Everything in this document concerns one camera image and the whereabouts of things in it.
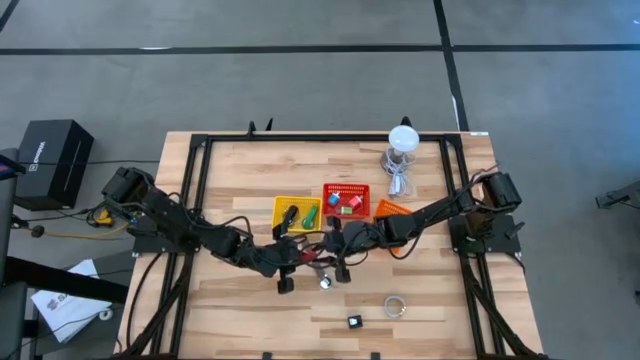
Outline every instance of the tape roll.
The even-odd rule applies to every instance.
[[[389,310],[389,303],[394,300],[399,301],[402,304],[402,309],[400,309],[400,312],[392,313],[391,310]],[[407,303],[400,296],[392,295],[384,299],[384,312],[387,313],[388,317],[392,319],[397,319],[400,316],[402,316],[406,310],[407,310]]]
[[[105,311],[101,311],[100,314],[98,314],[98,317],[102,321],[111,320],[111,318],[113,317],[113,310],[107,309]]]

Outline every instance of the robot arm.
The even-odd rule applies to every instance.
[[[484,188],[485,203],[478,203],[469,191],[480,183]],[[307,251],[298,248],[295,237],[286,233],[286,225],[274,228],[273,244],[256,246],[253,235],[229,224],[213,225],[199,214],[186,209],[154,185],[153,177],[136,168],[120,168],[102,191],[107,206],[131,222],[148,216],[159,232],[184,252],[204,246],[211,254],[226,263],[273,277],[280,271],[278,291],[293,290],[293,281],[287,275],[300,265],[329,263],[336,268],[336,280],[349,282],[345,259],[375,248],[394,248],[406,245],[427,227],[453,216],[467,215],[467,226],[475,233],[490,226],[497,214],[511,212],[521,203],[520,196],[508,174],[494,173],[479,177],[453,195],[438,200],[409,215],[391,215],[377,218],[375,223],[354,221],[342,228],[337,218],[330,218],[333,228],[323,240]],[[317,250],[331,254],[317,257]]]

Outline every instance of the white cable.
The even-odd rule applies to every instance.
[[[382,163],[382,168],[387,172],[387,174],[391,175],[391,183],[389,185],[389,195],[411,195],[413,193],[413,184],[409,177],[407,176],[407,168],[409,165],[416,162],[416,158],[413,155],[408,155],[407,153],[402,153],[402,161],[400,163],[395,163],[391,160],[391,152],[393,151],[392,147],[387,148],[385,152],[386,162]]]

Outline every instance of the white paper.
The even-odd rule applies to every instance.
[[[99,276],[96,275],[96,267],[91,259],[83,260],[78,265],[69,269],[69,272],[92,275],[94,278],[99,278]],[[109,301],[85,299],[46,290],[36,292],[31,296],[31,300],[47,321],[51,331],[55,331],[54,335],[61,343],[69,341],[69,339],[90,323],[100,311],[111,306],[111,302]],[[70,321],[85,318],[86,320],[65,325]]]

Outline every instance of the green object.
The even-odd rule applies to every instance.
[[[307,216],[305,216],[304,219],[302,219],[302,227],[307,230],[313,229],[313,226],[314,226],[313,219],[316,218],[317,213],[318,213],[318,207],[313,205],[311,207],[311,210],[309,210],[309,213],[307,214]]]

